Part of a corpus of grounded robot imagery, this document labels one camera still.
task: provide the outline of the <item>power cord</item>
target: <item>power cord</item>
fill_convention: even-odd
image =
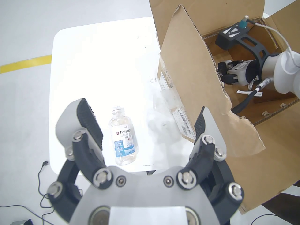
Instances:
[[[277,215],[274,215],[274,214],[264,214],[264,215],[260,215],[260,216],[256,217],[256,218],[253,220],[253,222],[251,222],[250,225],[252,225],[258,218],[260,218],[260,217],[262,217],[262,216],[265,216],[265,215],[273,215],[273,216],[277,216]]]
[[[252,21],[252,20],[250,20],[250,19],[247,19],[247,22],[249,22],[249,23],[251,23],[251,24],[253,24],[253,25],[260,26],[260,27],[264,27],[264,28],[267,28],[267,29],[269,29],[269,30],[272,30],[272,31],[276,32],[276,33],[284,40],[284,42],[286,43],[287,49],[288,49],[289,53],[291,54],[291,58],[292,58],[292,61],[293,61],[294,65],[295,65],[296,67],[300,68],[300,66],[297,65],[297,64],[295,63],[295,59],[294,59],[294,56],[293,56],[293,54],[292,54],[292,49],[291,49],[291,47],[289,46],[289,44],[288,44],[287,40],[285,39],[285,37],[284,37],[279,31],[277,31],[276,29],[274,29],[274,28],[272,28],[272,27],[269,27],[269,26],[266,26],[266,25],[262,25],[262,24],[256,23],[256,22],[254,22],[254,21]]]
[[[25,209],[27,209],[30,213],[32,213],[32,214],[35,215],[36,217],[42,219],[43,221],[45,221],[45,222],[47,222],[47,223],[49,223],[49,224],[51,224],[51,225],[55,225],[55,224],[53,224],[53,223],[51,223],[51,222],[48,222],[47,220],[43,219],[42,217],[40,217],[39,215],[37,215],[36,213],[34,213],[33,211],[31,211],[29,208],[27,208],[27,207],[24,206],[24,205],[18,205],[18,204],[15,204],[15,205],[8,205],[8,206],[0,206],[0,208],[9,208],[9,207],[22,207],[22,208],[25,208]]]
[[[44,167],[44,166],[47,166],[47,165],[49,165],[49,162],[48,162],[48,161],[44,161],[43,164],[42,164],[42,167],[41,167],[40,171],[39,171],[38,174],[37,174],[37,179],[38,179],[38,188],[37,188],[37,191],[38,191],[38,193],[39,193],[41,196],[43,196],[42,199],[41,199],[41,201],[40,201],[40,207],[43,208],[43,209],[50,209],[50,208],[53,208],[53,210],[52,210],[51,212],[45,213],[45,214],[42,215],[42,222],[43,222],[43,225],[44,225],[44,221],[45,221],[44,216],[45,216],[45,215],[48,215],[48,214],[52,214],[52,213],[54,212],[54,207],[53,207],[52,205],[51,205],[51,206],[43,206],[43,205],[42,205],[42,201],[44,200],[44,198],[49,199],[48,197],[46,197],[46,196],[48,195],[48,193],[42,194],[42,192],[40,191],[40,186],[41,186],[40,173],[41,173],[43,167]]]
[[[40,171],[37,173],[37,179],[38,179],[38,188],[37,188],[37,191],[38,191],[38,193],[39,193],[42,197],[45,197],[45,195],[42,194],[41,191],[40,191],[40,186],[41,186],[40,173],[41,173],[43,167],[44,167],[44,166],[48,166],[48,165],[49,165],[49,162],[48,162],[48,161],[44,161],[43,164],[42,164],[42,167],[41,167]]]
[[[257,87],[239,104],[237,104],[234,108],[231,109],[231,111],[234,114],[240,113],[242,110],[246,108],[246,106],[249,104],[251,99],[254,97],[254,95],[261,89],[263,89],[265,86],[269,85],[271,83],[270,78],[265,78],[262,82],[260,82]]]
[[[38,178],[38,188],[37,188],[37,190],[38,190],[38,193],[43,197],[43,198],[41,199],[41,201],[40,201],[40,207],[43,208],[43,209],[50,209],[50,208],[53,208],[53,206],[43,206],[43,205],[42,205],[42,201],[44,200],[44,198],[46,198],[46,199],[49,199],[49,198],[46,197],[46,195],[48,195],[48,193],[42,194],[41,191],[40,191],[40,186],[41,186],[40,173],[41,173],[43,167],[44,167],[44,166],[47,166],[47,165],[49,165],[49,162],[48,162],[48,161],[44,161],[43,164],[42,164],[42,167],[41,167],[40,171],[39,171],[38,174],[37,174],[37,178]],[[26,206],[24,206],[24,205],[17,205],[17,204],[16,204],[16,205],[0,206],[0,208],[9,208],[9,207],[22,207],[22,208],[25,208],[25,209],[27,209],[30,213],[32,213],[33,215],[35,215],[36,217],[42,219],[43,225],[44,225],[44,222],[47,222],[47,223],[49,223],[49,224],[51,224],[51,225],[55,225],[55,224],[53,224],[53,223],[51,223],[51,222],[49,222],[49,221],[47,221],[47,220],[44,219],[44,216],[45,216],[45,215],[52,214],[52,213],[54,212],[54,208],[53,208],[53,210],[52,210],[51,212],[45,213],[45,214],[43,214],[43,215],[40,217],[39,215],[37,215],[36,213],[34,213],[33,211],[31,211],[28,207],[26,207]]]

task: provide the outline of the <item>cardboard box flap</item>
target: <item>cardboard box flap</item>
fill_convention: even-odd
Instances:
[[[266,149],[259,154],[227,157],[235,181],[245,192],[247,212],[268,201],[300,178],[300,102],[256,126]]]
[[[300,52],[300,0],[296,0],[290,5],[279,10],[272,16],[265,19],[268,26],[277,29],[287,40],[291,49]],[[271,31],[282,50],[287,46],[283,39],[275,32]]]
[[[212,56],[182,5],[171,19],[161,56],[192,124],[206,106],[220,129],[228,155],[240,157],[264,149],[250,121],[231,112]]]
[[[261,18],[265,0],[149,0],[158,40],[162,46],[169,22],[178,4],[182,4],[202,36],[228,27],[245,15]]]

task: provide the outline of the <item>bottle label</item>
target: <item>bottle label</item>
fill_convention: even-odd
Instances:
[[[116,157],[126,156],[135,152],[130,126],[128,124],[112,127],[111,132]]]

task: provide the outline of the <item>blue label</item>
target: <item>blue label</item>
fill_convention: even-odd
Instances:
[[[134,145],[124,148],[123,140],[115,141],[116,157],[122,157],[135,152]]]

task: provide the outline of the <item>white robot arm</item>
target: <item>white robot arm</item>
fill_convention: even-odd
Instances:
[[[275,31],[286,42],[287,50],[270,54],[260,42],[248,35],[250,28],[247,27],[247,23]],[[227,61],[218,64],[218,74],[225,84],[241,86],[250,84],[252,87],[254,81],[259,82],[256,89],[243,102],[232,108],[232,112],[242,111],[251,98],[267,85],[269,89],[279,93],[292,92],[300,98],[300,54],[291,50],[286,39],[277,30],[255,23],[245,16],[241,22],[220,31],[215,44],[224,50],[240,44],[255,57],[250,61]]]

